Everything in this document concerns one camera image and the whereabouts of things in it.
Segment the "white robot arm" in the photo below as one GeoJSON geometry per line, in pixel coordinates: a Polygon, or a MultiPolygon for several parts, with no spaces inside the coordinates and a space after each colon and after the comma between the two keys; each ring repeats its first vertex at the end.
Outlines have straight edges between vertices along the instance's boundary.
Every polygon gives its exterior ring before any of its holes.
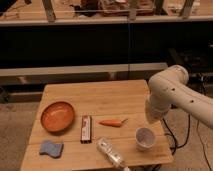
{"type": "Polygon", "coordinates": [[[145,114],[150,124],[161,120],[174,105],[213,130],[213,98],[188,88],[188,80],[188,71],[181,65],[170,66],[149,79],[145,114]]]}

